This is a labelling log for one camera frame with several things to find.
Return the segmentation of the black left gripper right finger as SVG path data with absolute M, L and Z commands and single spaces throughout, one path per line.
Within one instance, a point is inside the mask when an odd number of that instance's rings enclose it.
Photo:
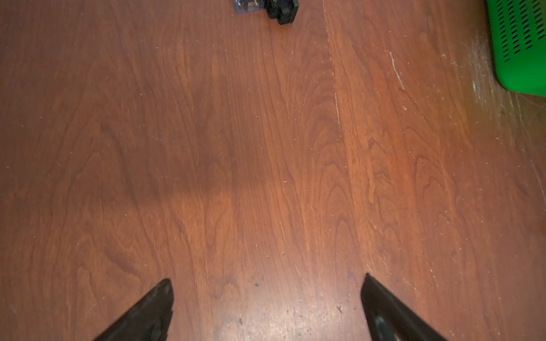
M 361 301 L 372 340 L 445 339 L 369 273 Z

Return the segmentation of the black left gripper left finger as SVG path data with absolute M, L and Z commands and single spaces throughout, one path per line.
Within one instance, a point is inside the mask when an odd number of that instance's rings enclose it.
M 165 278 L 95 340 L 166 340 L 173 301 L 171 280 Z

